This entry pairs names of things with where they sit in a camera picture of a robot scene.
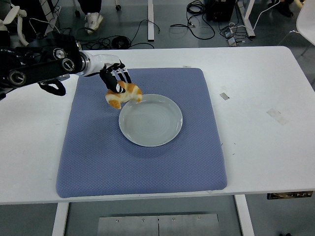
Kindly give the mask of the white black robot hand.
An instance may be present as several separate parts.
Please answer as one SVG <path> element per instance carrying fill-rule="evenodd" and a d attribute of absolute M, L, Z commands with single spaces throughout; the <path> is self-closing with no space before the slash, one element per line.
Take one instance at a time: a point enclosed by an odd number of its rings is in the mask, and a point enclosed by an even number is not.
<path fill-rule="evenodd" d="M 98 74 L 106 87 L 114 93 L 125 93 L 126 89 L 119 85 L 116 75 L 125 83 L 131 83 L 131 78 L 126 66 L 118 56 L 108 54 L 92 55 L 88 52 L 81 52 L 84 68 L 83 76 Z"/>

